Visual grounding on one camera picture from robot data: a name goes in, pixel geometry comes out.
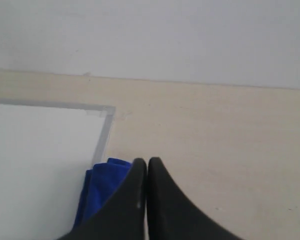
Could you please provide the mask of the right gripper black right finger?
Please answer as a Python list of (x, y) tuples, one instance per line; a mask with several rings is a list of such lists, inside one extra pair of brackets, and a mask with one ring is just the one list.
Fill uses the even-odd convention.
[(240, 239), (190, 201), (159, 157), (148, 162), (147, 224), (150, 240)]

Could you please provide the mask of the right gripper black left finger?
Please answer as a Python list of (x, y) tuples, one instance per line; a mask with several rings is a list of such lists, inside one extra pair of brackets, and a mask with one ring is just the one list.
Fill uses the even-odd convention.
[(134, 159), (120, 187), (105, 205), (61, 240), (143, 240), (147, 164)]

